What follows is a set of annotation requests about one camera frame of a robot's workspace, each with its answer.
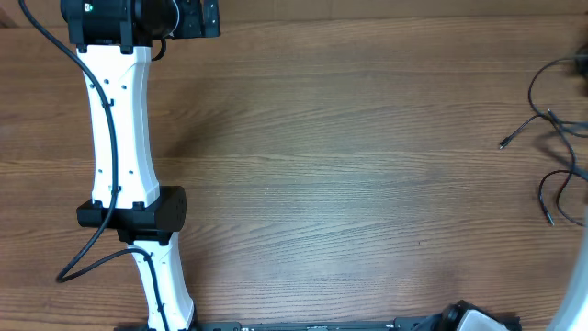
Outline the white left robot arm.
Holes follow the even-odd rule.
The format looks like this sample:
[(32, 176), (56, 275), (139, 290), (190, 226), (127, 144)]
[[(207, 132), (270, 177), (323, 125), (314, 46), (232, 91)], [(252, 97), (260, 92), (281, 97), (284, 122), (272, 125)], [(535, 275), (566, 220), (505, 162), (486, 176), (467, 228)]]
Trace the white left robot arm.
[(77, 209), (83, 227), (114, 229), (140, 272), (146, 330), (194, 330), (196, 306), (179, 256), (186, 192), (156, 178), (147, 114), (156, 41), (216, 38), (219, 4), (205, 1), (67, 0), (60, 3), (91, 109), (95, 178)]

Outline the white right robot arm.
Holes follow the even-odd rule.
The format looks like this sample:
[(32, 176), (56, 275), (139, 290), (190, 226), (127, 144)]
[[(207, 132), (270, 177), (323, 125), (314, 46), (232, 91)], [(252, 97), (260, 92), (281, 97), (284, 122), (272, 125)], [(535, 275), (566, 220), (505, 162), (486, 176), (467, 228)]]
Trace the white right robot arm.
[[(518, 321), (508, 325), (464, 301), (448, 306), (435, 324), (436, 330), (443, 331), (509, 331), (509, 327), (521, 330)], [(587, 331), (587, 236), (582, 240), (561, 306), (546, 330)]]

